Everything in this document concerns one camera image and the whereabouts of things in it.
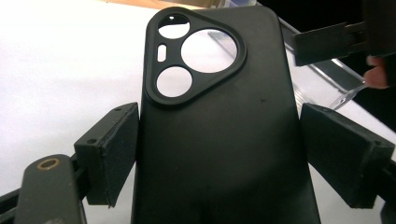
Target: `white surface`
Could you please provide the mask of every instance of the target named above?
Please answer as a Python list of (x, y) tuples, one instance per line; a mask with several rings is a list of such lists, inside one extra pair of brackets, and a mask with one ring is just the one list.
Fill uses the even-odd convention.
[[(146, 25), (155, 12), (93, 0), (0, 0), (0, 195), (21, 186), (33, 161), (71, 156), (111, 108), (140, 102)], [(353, 102), (340, 112), (396, 143)], [(381, 200), (375, 210), (349, 209), (312, 174), (322, 223), (380, 223)], [(133, 178), (115, 209), (85, 205), (88, 223), (130, 223)]]

